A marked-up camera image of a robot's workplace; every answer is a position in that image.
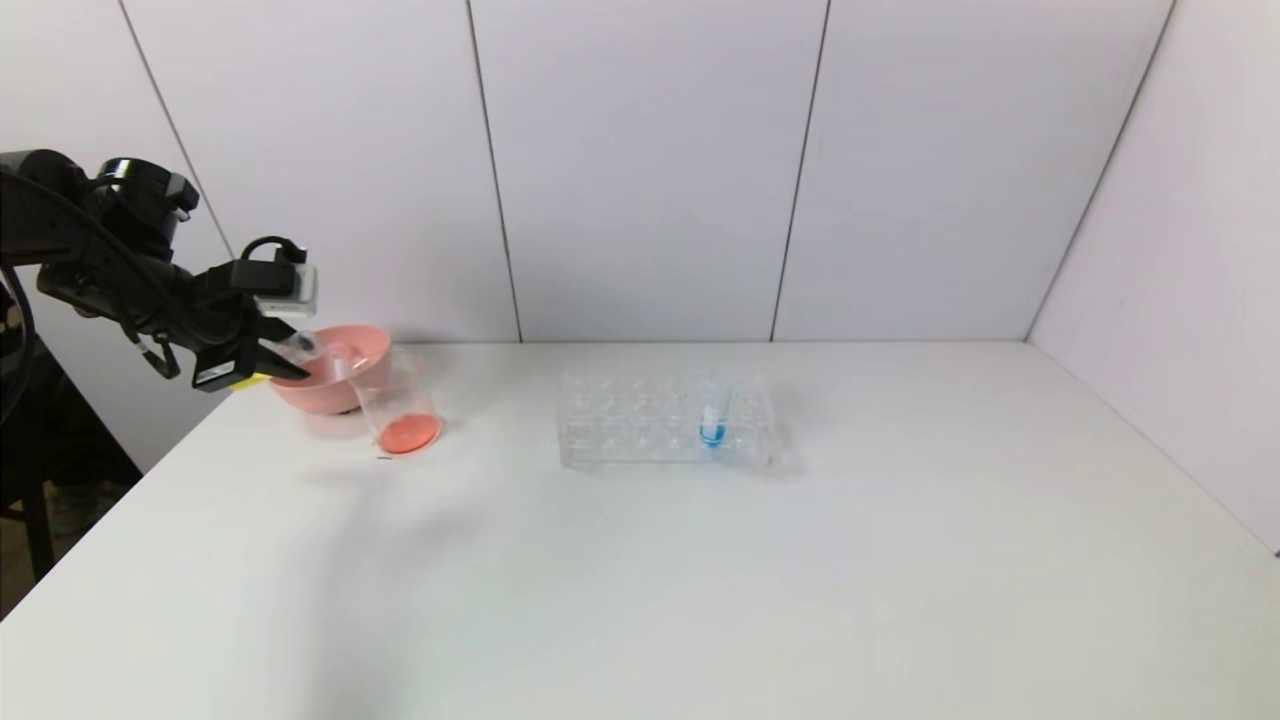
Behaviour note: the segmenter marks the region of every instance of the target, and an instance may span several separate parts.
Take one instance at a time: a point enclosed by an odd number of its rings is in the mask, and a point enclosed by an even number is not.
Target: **white wall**
[[[472,4],[526,340],[768,340],[824,0]]]
[[[1178,3],[1030,340],[1280,550],[1280,3]]]
[[[192,177],[120,9],[102,0],[5,0],[0,18],[0,149],[49,147],[88,174],[136,156]],[[207,208],[178,227],[174,261],[192,272],[228,260]],[[150,469],[221,401],[164,380],[109,320],[86,320],[19,272],[36,329],[134,462]]]
[[[1025,337],[1169,4],[832,3],[774,337]]]
[[[124,5],[232,250],[311,250],[310,327],[517,340],[465,0]]]

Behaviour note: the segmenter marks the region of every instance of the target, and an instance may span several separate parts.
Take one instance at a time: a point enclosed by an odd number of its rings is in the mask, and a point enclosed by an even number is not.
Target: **floor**
[[[52,491],[45,483],[45,497],[52,507]],[[54,559],[60,560],[84,533],[65,538],[54,538]],[[31,574],[31,555],[27,553],[27,528],[18,520],[0,518],[0,620],[13,610],[35,587]]]

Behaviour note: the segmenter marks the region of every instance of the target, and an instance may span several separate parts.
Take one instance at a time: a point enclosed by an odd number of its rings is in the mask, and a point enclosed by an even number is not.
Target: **glass beaker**
[[[424,448],[440,436],[443,423],[426,387],[426,364],[404,347],[392,347],[369,360],[370,368],[351,378],[369,430],[390,454]]]

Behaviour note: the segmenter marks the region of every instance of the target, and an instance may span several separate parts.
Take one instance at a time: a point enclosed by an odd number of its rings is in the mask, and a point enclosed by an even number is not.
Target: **pink bowl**
[[[384,363],[387,351],[392,347],[390,336],[374,325],[334,325],[317,331],[316,334],[329,346],[346,343],[356,360],[379,357],[360,366],[357,375]],[[317,357],[302,369],[311,373],[311,377],[302,380],[271,378],[271,389],[289,405],[314,415],[337,415],[360,407],[356,389],[333,375],[333,361],[329,357]]]

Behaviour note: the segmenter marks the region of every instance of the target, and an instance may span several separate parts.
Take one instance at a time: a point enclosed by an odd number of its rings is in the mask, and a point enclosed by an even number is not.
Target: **red liquid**
[[[383,434],[378,436],[378,446],[387,452],[412,452],[431,443],[440,434],[440,420],[434,415],[415,413],[397,418]]]

